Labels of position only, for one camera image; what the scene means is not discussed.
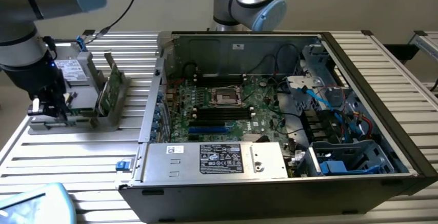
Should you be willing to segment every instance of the green circuit board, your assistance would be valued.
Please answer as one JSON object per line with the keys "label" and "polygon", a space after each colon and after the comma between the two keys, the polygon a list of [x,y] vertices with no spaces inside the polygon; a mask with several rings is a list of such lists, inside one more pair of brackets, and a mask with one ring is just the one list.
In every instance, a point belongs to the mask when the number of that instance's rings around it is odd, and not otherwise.
{"label": "green circuit board", "polygon": [[[270,126],[270,121],[277,124],[282,119],[282,115],[278,115],[269,110],[263,98],[267,96],[273,98],[273,91],[269,91],[267,87],[261,87],[261,83],[267,83],[267,79],[262,77],[250,77],[239,86],[241,90],[241,107],[254,107],[257,115],[251,120],[226,121],[227,133],[223,134],[199,134],[199,140],[202,142],[215,141],[249,141],[250,137],[254,138],[258,135],[266,135],[270,141],[287,142],[287,135],[279,134]],[[188,142],[188,123],[192,119],[192,109],[214,108],[213,100],[214,88],[199,88],[194,83],[184,81],[179,86],[175,86],[168,91],[168,101],[171,105],[171,118],[172,118],[172,139],[171,142]],[[184,107],[178,109],[176,104],[180,106],[184,102]]]}

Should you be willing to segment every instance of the white wall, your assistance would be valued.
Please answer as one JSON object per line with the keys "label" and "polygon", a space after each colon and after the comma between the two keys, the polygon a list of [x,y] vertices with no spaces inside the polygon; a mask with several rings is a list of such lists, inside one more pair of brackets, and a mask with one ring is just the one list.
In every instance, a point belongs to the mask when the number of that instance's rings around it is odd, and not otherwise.
{"label": "white wall", "polygon": [[[289,12],[281,30],[371,30],[383,43],[405,43],[414,30],[438,30],[438,0],[286,0]],[[108,0],[90,14],[38,23],[44,35],[74,38],[86,29],[102,29],[124,11],[130,0]],[[206,30],[213,0],[136,0],[114,31]],[[422,81],[434,81],[438,64],[418,57],[407,64]]]}

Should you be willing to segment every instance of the metal rail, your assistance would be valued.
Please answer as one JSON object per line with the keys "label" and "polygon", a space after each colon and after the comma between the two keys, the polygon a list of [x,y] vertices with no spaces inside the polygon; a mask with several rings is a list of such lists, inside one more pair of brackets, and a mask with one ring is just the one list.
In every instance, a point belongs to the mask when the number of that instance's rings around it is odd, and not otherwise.
{"label": "metal rail", "polygon": [[[438,111],[415,77],[407,75],[403,66],[394,62],[397,60],[373,37],[361,32],[333,32],[333,35],[438,169]],[[99,134],[31,136],[24,120],[0,153],[0,199],[56,181],[70,191],[76,204],[78,222],[140,223],[115,190],[115,164],[138,152],[142,117],[156,61],[156,36],[156,33],[146,32],[110,33],[90,45],[98,68],[108,68],[103,52],[112,49],[119,68],[134,78],[119,130]],[[131,174],[124,173],[119,177],[128,180]],[[298,224],[433,224],[438,222],[438,183],[414,196],[390,199],[366,215],[275,221]]]}
{"label": "metal rail", "polygon": [[429,53],[438,62],[438,32],[415,31],[409,44],[415,45]]}

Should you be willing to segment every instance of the warning label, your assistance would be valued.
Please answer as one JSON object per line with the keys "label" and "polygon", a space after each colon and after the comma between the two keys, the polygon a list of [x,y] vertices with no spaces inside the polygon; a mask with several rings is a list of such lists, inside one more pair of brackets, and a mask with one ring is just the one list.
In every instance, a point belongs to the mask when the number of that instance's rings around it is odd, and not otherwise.
{"label": "warning label", "polygon": [[241,144],[199,146],[199,171],[202,174],[243,173]]}
{"label": "warning label", "polygon": [[86,73],[78,60],[58,60],[56,66],[63,71],[64,79],[70,82],[87,80]]}

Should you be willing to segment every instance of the motherboard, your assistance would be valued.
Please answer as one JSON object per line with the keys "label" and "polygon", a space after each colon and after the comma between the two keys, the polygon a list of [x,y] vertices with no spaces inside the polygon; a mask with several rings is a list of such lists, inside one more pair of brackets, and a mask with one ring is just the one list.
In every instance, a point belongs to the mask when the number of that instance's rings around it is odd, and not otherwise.
{"label": "motherboard", "polygon": [[287,143],[279,102],[269,76],[250,76],[241,85],[176,80],[167,90],[171,107],[171,142],[257,141]]}

